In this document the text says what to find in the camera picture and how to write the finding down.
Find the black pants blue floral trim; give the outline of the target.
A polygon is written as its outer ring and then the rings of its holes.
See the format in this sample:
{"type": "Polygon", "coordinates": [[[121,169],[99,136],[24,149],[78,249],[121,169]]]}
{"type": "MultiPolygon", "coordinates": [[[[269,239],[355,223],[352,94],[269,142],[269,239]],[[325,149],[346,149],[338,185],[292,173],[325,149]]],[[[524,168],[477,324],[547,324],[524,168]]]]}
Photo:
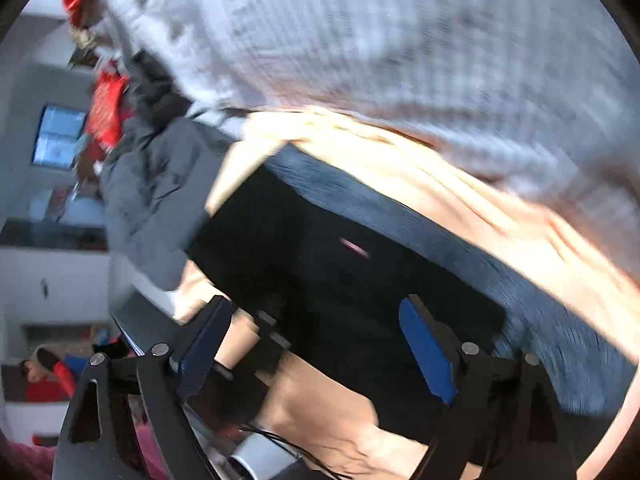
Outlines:
{"type": "Polygon", "coordinates": [[[293,351],[368,398],[380,426],[427,442],[442,414],[400,329],[418,296],[485,352],[541,358],[570,435],[590,445],[636,367],[558,300],[495,257],[346,172],[287,146],[198,229],[189,257],[293,351]]]}

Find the peach orange bed blanket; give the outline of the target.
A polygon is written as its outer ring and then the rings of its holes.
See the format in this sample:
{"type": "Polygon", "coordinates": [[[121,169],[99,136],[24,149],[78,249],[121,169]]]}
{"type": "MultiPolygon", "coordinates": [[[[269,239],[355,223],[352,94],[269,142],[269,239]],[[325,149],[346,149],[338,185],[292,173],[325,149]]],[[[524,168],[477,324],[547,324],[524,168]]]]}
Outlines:
{"type": "MultiPolygon", "coordinates": [[[[638,360],[638,280],[549,208],[480,182],[419,142],[339,114],[257,113],[240,131],[204,186],[211,216],[263,162],[298,148],[495,257],[638,360]]],[[[424,438],[375,426],[369,401],[299,356],[284,359],[258,419],[329,464],[354,467],[360,479],[405,478],[427,449],[424,438]]]]}

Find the grey button jacket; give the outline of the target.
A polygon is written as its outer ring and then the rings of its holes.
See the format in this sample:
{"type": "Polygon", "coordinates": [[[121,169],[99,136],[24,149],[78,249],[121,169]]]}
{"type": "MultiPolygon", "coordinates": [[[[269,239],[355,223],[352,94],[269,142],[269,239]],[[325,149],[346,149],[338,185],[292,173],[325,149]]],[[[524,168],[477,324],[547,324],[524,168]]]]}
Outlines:
{"type": "Polygon", "coordinates": [[[148,52],[136,53],[125,67],[126,103],[134,114],[122,124],[100,177],[108,248],[158,288],[173,290],[233,140],[188,117],[191,101],[148,52]]]}

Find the grey white striped duvet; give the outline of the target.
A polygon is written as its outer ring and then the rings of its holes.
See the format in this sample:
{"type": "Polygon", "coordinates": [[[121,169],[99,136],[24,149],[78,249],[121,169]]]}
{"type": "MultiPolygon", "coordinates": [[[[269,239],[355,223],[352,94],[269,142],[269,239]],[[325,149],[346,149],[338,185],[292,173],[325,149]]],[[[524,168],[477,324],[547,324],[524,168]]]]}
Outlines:
{"type": "Polygon", "coordinates": [[[99,0],[210,108],[410,134],[639,272],[639,63],[599,0],[99,0]]]}

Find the wall window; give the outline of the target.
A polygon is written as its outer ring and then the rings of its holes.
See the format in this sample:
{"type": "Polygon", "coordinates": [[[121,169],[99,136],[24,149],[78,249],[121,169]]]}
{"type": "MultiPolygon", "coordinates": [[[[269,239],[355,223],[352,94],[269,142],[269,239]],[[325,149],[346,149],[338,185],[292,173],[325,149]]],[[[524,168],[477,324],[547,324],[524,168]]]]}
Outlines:
{"type": "Polygon", "coordinates": [[[59,170],[70,170],[76,144],[84,133],[88,113],[84,110],[46,104],[41,112],[36,133],[32,164],[59,170]]]}

